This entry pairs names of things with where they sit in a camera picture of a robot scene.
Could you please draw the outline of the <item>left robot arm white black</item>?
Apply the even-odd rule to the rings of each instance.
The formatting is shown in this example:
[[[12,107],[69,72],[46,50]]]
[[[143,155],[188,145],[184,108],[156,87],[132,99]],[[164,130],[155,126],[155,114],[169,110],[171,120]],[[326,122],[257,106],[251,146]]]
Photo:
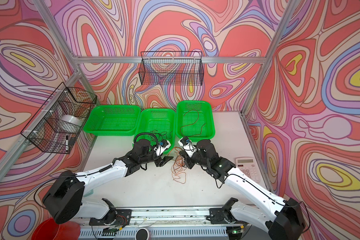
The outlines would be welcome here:
[[[144,139],[143,134],[137,134],[132,150],[122,157],[114,158],[110,164],[77,174],[65,171],[55,178],[42,199],[43,206],[55,223],[61,225],[72,218],[91,218],[105,226],[115,224],[118,213],[108,199],[88,202],[84,196],[110,181],[125,178],[140,169],[146,170],[149,163],[162,167],[170,161],[171,157],[164,156],[164,152],[172,146],[170,141],[159,141],[154,134],[148,135],[154,138],[154,145]]]

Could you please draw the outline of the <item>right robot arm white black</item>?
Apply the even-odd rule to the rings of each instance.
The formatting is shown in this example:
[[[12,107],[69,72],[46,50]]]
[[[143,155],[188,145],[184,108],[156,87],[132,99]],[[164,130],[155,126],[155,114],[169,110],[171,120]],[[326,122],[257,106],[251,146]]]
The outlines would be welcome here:
[[[210,222],[244,222],[268,233],[273,240],[300,238],[307,226],[300,203],[292,198],[285,200],[263,188],[233,162],[220,157],[208,139],[193,145],[188,137],[183,137],[179,145],[187,168],[199,165],[216,182],[235,189],[254,204],[252,207],[230,198],[219,209],[220,214],[209,219]]]

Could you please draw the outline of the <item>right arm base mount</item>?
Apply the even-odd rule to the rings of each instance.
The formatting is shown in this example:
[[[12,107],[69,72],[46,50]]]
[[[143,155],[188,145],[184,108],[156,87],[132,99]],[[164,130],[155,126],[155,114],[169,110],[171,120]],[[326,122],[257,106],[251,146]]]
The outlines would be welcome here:
[[[206,220],[213,225],[217,224],[240,224],[246,226],[248,223],[244,221],[236,220],[233,215],[223,208],[210,208],[209,214],[206,216]]]

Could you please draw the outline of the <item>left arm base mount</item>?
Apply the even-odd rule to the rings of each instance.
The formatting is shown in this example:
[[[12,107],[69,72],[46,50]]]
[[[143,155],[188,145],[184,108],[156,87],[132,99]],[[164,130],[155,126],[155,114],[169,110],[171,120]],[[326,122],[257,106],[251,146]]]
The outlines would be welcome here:
[[[118,209],[110,211],[102,219],[91,218],[89,225],[125,227],[130,224],[131,215],[131,209]]]

